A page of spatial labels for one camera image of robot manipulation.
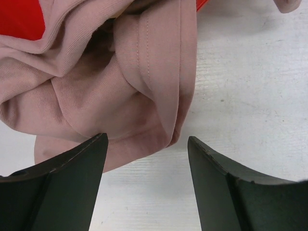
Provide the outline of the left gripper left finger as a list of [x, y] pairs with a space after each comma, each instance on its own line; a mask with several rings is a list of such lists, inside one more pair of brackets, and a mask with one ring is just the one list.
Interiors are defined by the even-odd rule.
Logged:
[[108, 148], [98, 134], [75, 148], [0, 179], [3, 231], [87, 231]]

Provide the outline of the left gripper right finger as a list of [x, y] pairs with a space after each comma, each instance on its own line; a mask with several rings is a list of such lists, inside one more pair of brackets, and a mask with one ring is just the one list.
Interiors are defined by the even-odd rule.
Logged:
[[202, 230], [307, 230], [306, 180], [260, 173], [193, 136], [188, 139], [188, 157]]

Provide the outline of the dusty pink t shirt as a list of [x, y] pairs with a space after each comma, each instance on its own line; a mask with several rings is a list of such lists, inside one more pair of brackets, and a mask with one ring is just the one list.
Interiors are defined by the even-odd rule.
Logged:
[[114, 45], [114, 21], [85, 37], [62, 23], [31, 52], [0, 42], [0, 171], [41, 163], [98, 133], [105, 171], [183, 155], [196, 135], [229, 156], [280, 172], [308, 161], [308, 3], [206, 0], [195, 52]]

